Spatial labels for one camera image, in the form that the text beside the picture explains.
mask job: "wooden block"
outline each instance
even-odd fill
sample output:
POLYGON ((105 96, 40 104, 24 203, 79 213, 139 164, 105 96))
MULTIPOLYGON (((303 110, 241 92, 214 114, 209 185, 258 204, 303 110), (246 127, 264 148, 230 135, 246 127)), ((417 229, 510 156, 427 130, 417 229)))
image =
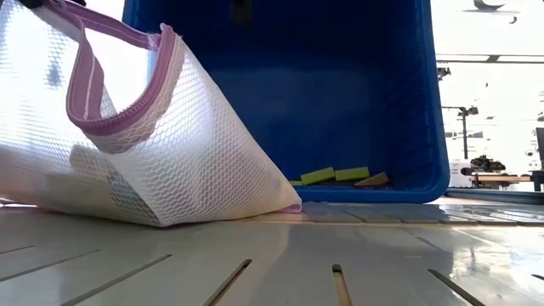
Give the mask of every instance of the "wooden block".
POLYGON ((367 179, 363 179, 359 183, 355 183, 357 187, 383 185, 389 182, 388 175, 386 173, 379 173, 371 176, 367 179))

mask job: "white slatted floor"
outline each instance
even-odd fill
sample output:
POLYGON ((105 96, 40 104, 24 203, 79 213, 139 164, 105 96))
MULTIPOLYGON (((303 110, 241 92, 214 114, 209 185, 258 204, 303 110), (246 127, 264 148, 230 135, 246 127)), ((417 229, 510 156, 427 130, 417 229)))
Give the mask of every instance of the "white slatted floor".
POLYGON ((333 264, 353 305, 543 305, 543 237, 441 224, 152 229, 0 208, 0 305, 348 305, 333 264))

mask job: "green sponge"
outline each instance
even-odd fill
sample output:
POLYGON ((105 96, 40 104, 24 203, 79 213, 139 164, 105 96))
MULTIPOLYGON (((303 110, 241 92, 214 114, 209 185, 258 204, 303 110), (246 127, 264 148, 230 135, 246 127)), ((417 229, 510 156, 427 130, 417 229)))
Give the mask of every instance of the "green sponge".
POLYGON ((319 182, 326 181, 328 179, 334 179, 334 169, 328 167, 325 169, 313 171, 312 173, 306 173, 300 176, 300 180, 303 181, 303 184, 315 184, 319 182))
POLYGON ((337 181, 345 181, 351 179, 366 179, 371 175, 368 172, 368 167, 357 167, 345 170, 337 170, 335 172, 337 181))

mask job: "mesh laundry bag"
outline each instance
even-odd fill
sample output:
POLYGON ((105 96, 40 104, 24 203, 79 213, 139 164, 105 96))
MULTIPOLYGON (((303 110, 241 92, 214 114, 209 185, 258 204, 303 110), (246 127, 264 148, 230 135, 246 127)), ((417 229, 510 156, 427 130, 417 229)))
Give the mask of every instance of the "mesh laundry bag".
POLYGON ((16 0, 0 27, 1 195, 157 226, 300 210, 171 27, 145 34, 74 3, 16 0))

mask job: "blue bin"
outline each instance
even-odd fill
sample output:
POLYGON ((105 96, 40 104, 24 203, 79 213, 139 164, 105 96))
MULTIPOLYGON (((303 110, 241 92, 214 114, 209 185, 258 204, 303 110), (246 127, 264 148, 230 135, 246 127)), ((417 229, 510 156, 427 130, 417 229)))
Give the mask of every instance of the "blue bin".
POLYGON ((239 0, 127 0, 123 19, 183 35, 288 179, 367 166, 393 187, 297 187, 305 201, 442 196, 450 171, 430 0, 249 1, 245 24, 233 20, 239 0))

